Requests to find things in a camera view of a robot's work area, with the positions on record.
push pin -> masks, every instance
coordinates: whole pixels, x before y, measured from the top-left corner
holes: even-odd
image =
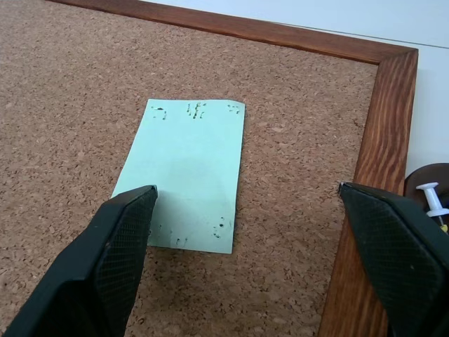
[[[440,199],[438,198],[438,195],[436,195],[435,187],[438,185],[438,183],[428,183],[423,184],[420,186],[417,186],[417,190],[423,190],[424,194],[426,195],[427,203],[429,204],[430,211],[427,212],[427,215],[431,218],[438,216],[438,219],[440,220],[441,227],[444,227],[445,224],[443,222],[443,219],[441,216],[445,216],[446,214],[449,214],[449,209],[444,209],[441,206]]]

wooden frame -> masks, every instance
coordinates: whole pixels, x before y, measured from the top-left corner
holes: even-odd
[[[50,1],[378,65],[354,182],[403,194],[417,49],[138,0]],[[385,336],[386,332],[387,317],[346,220],[319,335]]]

cork board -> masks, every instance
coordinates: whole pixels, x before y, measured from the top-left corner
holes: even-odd
[[[0,327],[111,194],[148,98],[246,104],[234,252],[148,248],[127,336],[313,336],[377,67],[0,4]]]

light green paper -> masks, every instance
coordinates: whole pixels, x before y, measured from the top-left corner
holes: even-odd
[[[245,105],[149,100],[112,196],[156,185],[148,244],[231,253]]]

